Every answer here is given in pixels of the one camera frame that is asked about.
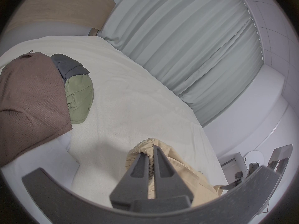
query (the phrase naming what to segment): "curtain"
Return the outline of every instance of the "curtain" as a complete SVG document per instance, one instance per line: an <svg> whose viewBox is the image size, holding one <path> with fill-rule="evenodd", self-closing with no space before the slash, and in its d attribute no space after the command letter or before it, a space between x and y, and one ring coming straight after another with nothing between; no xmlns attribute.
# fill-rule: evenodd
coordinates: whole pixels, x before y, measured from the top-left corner
<svg viewBox="0 0 299 224"><path fill-rule="evenodd" d="M263 64L242 0L121 0L101 36L188 104L201 125L230 105Z"/></svg>

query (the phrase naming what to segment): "green folded cloth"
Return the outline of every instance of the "green folded cloth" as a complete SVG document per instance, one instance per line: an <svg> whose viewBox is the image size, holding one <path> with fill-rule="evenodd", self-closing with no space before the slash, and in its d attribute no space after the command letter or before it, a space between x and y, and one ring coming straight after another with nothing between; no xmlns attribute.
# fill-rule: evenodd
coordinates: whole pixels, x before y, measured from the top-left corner
<svg viewBox="0 0 299 224"><path fill-rule="evenodd" d="M92 80L88 75L77 75L67 79L65 95L69 107L71 123L85 121L94 98Z"/></svg>

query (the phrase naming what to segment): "wooden headboard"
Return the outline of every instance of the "wooden headboard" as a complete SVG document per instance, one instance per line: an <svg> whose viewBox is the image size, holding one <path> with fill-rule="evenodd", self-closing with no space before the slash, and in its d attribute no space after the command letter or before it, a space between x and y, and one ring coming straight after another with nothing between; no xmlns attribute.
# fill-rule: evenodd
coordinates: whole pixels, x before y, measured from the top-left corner
<svg viewBox="0 0 299 224"><path fill-rule="evenodd" d="M113 0L24 0L6 31L36 21L64 21L101 30Z"/></svg>

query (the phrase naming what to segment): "clothing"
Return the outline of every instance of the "clothing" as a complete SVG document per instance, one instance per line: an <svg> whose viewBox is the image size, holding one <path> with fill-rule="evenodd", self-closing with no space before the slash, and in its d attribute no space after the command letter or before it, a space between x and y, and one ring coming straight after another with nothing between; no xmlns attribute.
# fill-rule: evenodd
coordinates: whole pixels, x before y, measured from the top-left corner
<svg viewBox="0 0 299 224"><path fill-rule="evenodd" d="M185 182L187 187L194 195L192 207L202 205L222 194L222 189L219 186L212 186L208 183L207 178L200 172L193 169L186 163L178 153L169 145L162 141L151 138L140 142L135 148L129 151L126 159L126 169L132 165L139 153L144 153L149 157L149 191L148 198L155 198L155 184L154 184L154 148L159 146L179 176Z"/></svg>
<svg viewBox="0 0 299 224"><path fill-rule="evenodd" d="M23 54L0 75L0 166L72 129L64 85L51 58Z"/></svg>
<svg viewBox="0 0 299 224"><path fill-rule="evenodd" d="M89 74L89 71L80 62L66 55L54 54L51 56L51 59L59 70L64 83L72 76Z"/></svg>
<svg viewBox="0 0 299 224"><path fill-rule="evenodd" d="M72 76L65 83L65 95L71 123L80 124L84 122L94 98L91 78L88 75Z"/></svg>

